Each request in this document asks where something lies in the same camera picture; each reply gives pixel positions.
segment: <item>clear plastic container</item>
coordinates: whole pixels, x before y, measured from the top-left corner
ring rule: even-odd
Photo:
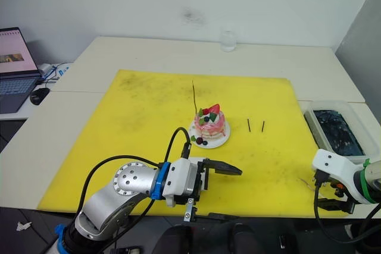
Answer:
[[[344,101],[312,101],[310,107],[304,113],[304,117],[310,126],[311,132],[319,148],[335,152],[315,116],[314,111],[319,110],[334,110],[340,113],[346,121],[349,129],[351,129],[353,135],[356,137],[357,142],[361,146],[365,155],[346,156],[349,160],[355,164],[362,164],[367,158],[379,158],[380,149],[378,145],[365,129],[351,106]]]

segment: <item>laptop screen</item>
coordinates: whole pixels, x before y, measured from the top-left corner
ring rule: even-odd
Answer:
[[[36,64],[19,29],[0,30],[0,74],[30,73],[36,70]]]

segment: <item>yellow cutting mat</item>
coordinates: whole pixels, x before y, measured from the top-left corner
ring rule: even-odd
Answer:
[[[242,176],[211,171],[209,189],[201,193],[197,203],[198,214],[313,217],[313,191],[301,179],[313,186],[311,162],[317,146],[288,80],[127,70],[117,73],[39,209],[74,212],[88,172],[107,157],[129,154],[162,162],[173,131],[178,126],[188,128],[195,115],[192,81],[197,107],[219,103],[232,133],[217,149],[193,145],[190,155],[225,161],[243,171]],[[184,141],[179,133],[170,161],[179,157]],[[127,161],[120,159],[101,167],[93,176],[86,199],[105,186]],[[328,188],[321,192],[333,193]],[[140,213],[147,203],[141,202],[134,213]],[[168,208],[159,201],[149,214],[183,215],[184,211],[185,206]]]

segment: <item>computer mouse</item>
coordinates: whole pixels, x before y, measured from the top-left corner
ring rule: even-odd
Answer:
[[[36,89],[32,91],[29,96],[31,103],[33,103],[34,105],[39,105],[42,102],[42,100],[48,95],[49,92],[50,89],[48,89],[47,87],[43,87],[41,89]]]

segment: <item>floor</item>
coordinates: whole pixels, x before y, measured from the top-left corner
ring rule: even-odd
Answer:
[[[24,121],[0,121],[0,152],[11,140]],[[17,223],[32,222],[32,227],[16,231]],[[58,224],[67,225],[70,215],[30,211],[25,209],[0,208],[0,252],[2,254],[37,254],[45,248],[46,240],[54,236]],[[227,234],[236,222],[248,224],[256,233],[266,253],[271,254],[352,254],[353,246],[336,244],[327,239],[318,228],[305,231],[303,225],[308,219],[288,218],[239,218],[225,223],[191,223],[193,228],[193,252],[210,254],[228,254]],[[145,217],[118,241],[118,247],[142,246],[144,253],[151,253],[157,240],[166,229],[181,224],[181,217]],[[344,227],[331,227],[330,232],[339,239],[347,239]],[[279,236],[293,234],[297,240],[297,249],[286,251],[280,248]]]

